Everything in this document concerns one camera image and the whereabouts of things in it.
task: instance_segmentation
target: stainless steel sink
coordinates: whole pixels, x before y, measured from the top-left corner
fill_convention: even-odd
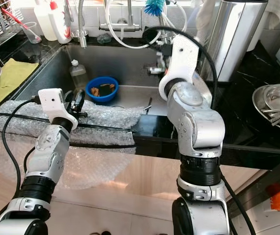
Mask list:
[[[159,80],[148,76],[145,65],[156,63],[156,53],[151,49],[134,50],[125,47],[69,45],[60,48],[33,80],[20,92],[16,99],[27,100],[45,88],[61,88],[64,92],[75,87],[69,73],[71,60],[76,59],[87,70],[87,83],[98,76],[114,77],[119,83],[116,97],[107,106],[124,108],[148,106],[148,114],[167,115],[167,103],[158,90]]]

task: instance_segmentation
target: soap bottle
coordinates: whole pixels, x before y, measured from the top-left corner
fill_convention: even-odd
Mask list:
[[[55,36],[50,19],[48,17],[48,13],[51,11],[49,4],[44,2],[44,0],[35,1],[36,6],[34,7],[33,11],[39,22],[39,26],[44,34],[44,37],[48,41],[56,41],[57,38]]]
[[[58,9],[56,2],[50,2],[51,11],[48,14],[52,28],[60,44],[66,44],[71,41],[70,27],[66,26],[65,14]]]
[[[80,65],[77,60],[71,62],[70,75],[77,90],[85,89],[88,83],[88,75],[83,65]]]

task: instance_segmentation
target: blue bowl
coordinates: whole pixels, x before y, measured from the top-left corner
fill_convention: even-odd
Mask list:
[[[97,96],[94,96],[93,94],[91,94],[91,88],[98,87],[101,84],[114,84],[115,90],[106,96],[97,97]],[[107,101],[112,100],[115,97],[117,91],[118,91],[118,82],[112,77],[97,77],[95,79],[92,79],[86,85],[86,93],[88,94],[88,96],[90,96],[93,100],[95,100],[97,102],[107,102]]]

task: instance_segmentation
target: yellow cloth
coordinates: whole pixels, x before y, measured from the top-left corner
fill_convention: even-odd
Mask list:
[[[28,78],[38,65],[9,59],[2,67],[0,76],[0,103]]]

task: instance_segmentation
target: glass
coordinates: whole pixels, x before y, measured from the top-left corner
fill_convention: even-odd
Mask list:
[[[28,22],[21,25],[25,35],[29,39],[30,43],[35,44],[41,42],[41,37],[34,33],[36,29],[37,23],[35,22]]]

